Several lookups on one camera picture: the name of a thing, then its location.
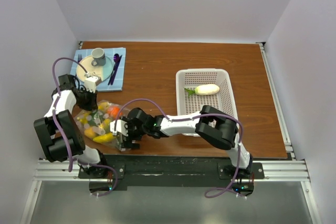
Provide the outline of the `green fake lettuce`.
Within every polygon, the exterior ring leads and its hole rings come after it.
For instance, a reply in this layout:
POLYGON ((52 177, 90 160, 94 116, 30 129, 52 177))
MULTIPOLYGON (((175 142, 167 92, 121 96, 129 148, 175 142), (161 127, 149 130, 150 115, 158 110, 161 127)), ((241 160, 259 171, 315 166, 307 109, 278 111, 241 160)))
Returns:
POLYGON ((89 116, 90 116, 90 119, 87 119, 87 121, 90 126, 99 126, 105 120, 105 118, 103 117, 104 113, 99 110, 92 111, 89 114, 89 116))

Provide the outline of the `clear zip top bag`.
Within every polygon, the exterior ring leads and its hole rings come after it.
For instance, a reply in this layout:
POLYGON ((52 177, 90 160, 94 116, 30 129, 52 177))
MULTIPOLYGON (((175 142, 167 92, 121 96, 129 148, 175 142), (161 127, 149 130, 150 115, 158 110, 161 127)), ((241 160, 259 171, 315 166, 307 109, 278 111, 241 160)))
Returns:
MULTIPOLYGON (((112 102, 110 102, 110 103, 111 103, 111 106, 118 106, 121 109, 121 105, 115 104, 115 103, 112 103, 112 102)), ((113 122, 116 118, 110 117, 108 115, 107 111, 105 111, 105 112, 102 111, 104 113, 103 117, 105 118, 104 122, 101 123, 99 126, 90 126, 88 124, 87 119, 90 119, 89 114, 91 112, 92 111, 82 110, 78 115, 75 116, 75 122, 76 122, 79 130, 81 131, 81 133, 84 134, 84 130, 89 128, 89 127, 93 127, 93 130, 95 131, 96 136, 111 133, 110 132, 110 123, 113 122)), ((118 139, 116 138, 116 136, 114 136, 114 139, 113 139, 112 142, 102 143, 102 144, 105 145, 105 146, 108 146, 108 147, 114 147, 114 148, 118 149, 118 139)))

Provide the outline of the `yellow fake banana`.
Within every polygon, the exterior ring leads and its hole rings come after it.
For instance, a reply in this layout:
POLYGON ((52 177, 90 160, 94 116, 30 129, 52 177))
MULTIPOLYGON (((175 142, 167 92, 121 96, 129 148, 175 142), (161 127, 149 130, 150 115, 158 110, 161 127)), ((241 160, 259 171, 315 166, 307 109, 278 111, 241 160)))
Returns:
POLYGON ((93 141, 96 143, 109 143, 114 139, 114 135, 112 133, 107 133, 104 135, 99 135, 93 138, 93 141))

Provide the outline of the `white fake bread roll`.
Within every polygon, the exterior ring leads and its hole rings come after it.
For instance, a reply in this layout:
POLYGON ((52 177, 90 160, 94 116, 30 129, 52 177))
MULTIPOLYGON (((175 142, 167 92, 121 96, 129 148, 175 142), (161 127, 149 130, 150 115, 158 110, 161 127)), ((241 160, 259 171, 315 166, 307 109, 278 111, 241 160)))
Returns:
POLYGON ((214 95, 220 91, 219 86, 215 84, 204 84, 197 86, 194 89, 184 88, 184 91, 187 92, 188 95, 214 95))

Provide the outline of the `orange fake fruit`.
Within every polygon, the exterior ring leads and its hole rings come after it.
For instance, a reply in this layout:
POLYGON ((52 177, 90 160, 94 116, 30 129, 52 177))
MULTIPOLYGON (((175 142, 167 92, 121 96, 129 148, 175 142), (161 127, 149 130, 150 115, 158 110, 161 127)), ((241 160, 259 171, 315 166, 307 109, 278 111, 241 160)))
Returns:
POLYGON ((120 111, 120 108, 118 106, 110 106, 107 109, 107 113, 110 117, 116 118, 118 113, 120 111))

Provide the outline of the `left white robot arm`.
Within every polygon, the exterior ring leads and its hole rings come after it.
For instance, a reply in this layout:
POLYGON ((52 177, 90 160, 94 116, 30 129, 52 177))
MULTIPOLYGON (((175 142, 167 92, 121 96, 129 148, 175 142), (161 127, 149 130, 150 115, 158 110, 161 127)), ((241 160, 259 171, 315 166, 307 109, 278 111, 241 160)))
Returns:
POLYGON ((97 92, 88 91, 71 74, 62 75, 58 80, 49 111, 34 121, 45 157, 51 163, 68 161, 69 171, 74 161, 78 161, 87 175, 104 178, 109 173, 106 158, 99 150, 86 146, 84 135, 71 115, 75 106, 89 112, 96 110, 97 92))

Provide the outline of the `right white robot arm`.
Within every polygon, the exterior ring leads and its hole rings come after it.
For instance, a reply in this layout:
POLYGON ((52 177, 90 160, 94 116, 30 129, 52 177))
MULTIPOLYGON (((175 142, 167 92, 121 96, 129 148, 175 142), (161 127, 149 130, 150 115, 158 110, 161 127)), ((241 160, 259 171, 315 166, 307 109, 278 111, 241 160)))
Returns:
POLYGON ((210 105, 203 106, 198 112, 179 116, 151 116, 141 108, 135 108, 127 116, 113 121, 110 130, 126 148, 132 148, 133 142, 144 135, 160 139, 195 134, 211 146, 227 152, 237 177, 246 178, 253 171, 253 157, 242 143, 242 123, 210 105))

